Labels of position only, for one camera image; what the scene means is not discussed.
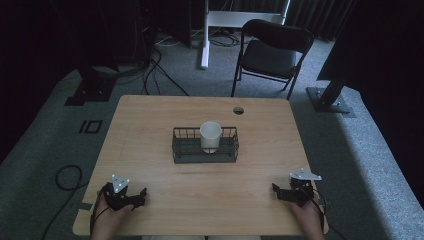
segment person's hand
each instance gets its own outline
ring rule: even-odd
[[[317,207],[311,201],[308,201],[303,207],[299,207],[293,202],[289,204],[300,228],[309,240],[323,240],[320,211]]]
[[[134,208],[133,205],[128,205],[118,211],[110,208],[106,202],[103,193],[96,209],[96,220],[94,222],[93,232],[91,234],[92,240],[109,240],[118,231],[121,226],[122,220]]]

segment paper cup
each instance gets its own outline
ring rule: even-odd
[[[216,122],[205,122],[200,126],[200,145],[205,153],[218,150],[222,129]]]

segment dark background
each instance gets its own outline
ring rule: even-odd
[[[203,6],[190,7],[193,15],[189,19],[196,27],[203,20],[197,14],[203,11]],[[359,0],[320,74],[320,79],[337,81],[343,72],[351,72],[347,85],[361,93],[421,204],[424,202],[424,181],[420,177],[424,169],[423,10],[421,1],[388,0],[382,4],[376,0]],[[125,18],[126,13],[113,17]],[[88,26],[98,25],[98,19],[87,21]],[[74,46],[49,1],[1,1],[0,24],[2,161],[31,124],[55,84],[77,64]],[[100,31],[102,27],[92,28]],[[114,64],[119,59],[128,60],[128,49],[117,50],[123,46],[119,42],[133,41],[132,35],[126,35],[118,34],[123,39],[114,38],[116,41],[108,39],[114,45],[101,42],[114,56],[111,60]],[[84,46],[98,45],[87,39],[93,38],[82,38]],[[96,59],[96,54],[90,54],[92,49],[86,50],[90,61],[102,61]],[[139,54],[139,58],[146,57],[146,53]]]

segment black wire basket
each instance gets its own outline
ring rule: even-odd
[[[235,162],[238,155],[236,127],[221,127],[218,148],[200,146],[200,128],[176,127],[172,137],[175,163],[224,163]]]

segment metal stand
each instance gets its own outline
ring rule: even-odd
[[[339,95],[331,105],[321,104],[321,96],[325,88],[316,88],[308,87],[306,91],[308,92],[309,98],[314,105],[316,112],[328,112],[328,113],[341,113],[345,118],[356,118],[353,109],[348,107],[341,95]]]
[[[68,97],[65,106],[83,106],[85,102],[107,102],[115,87],[116,78],[101,79],[101,84],[93,87],[91,82],[81,81],[74,96]]]

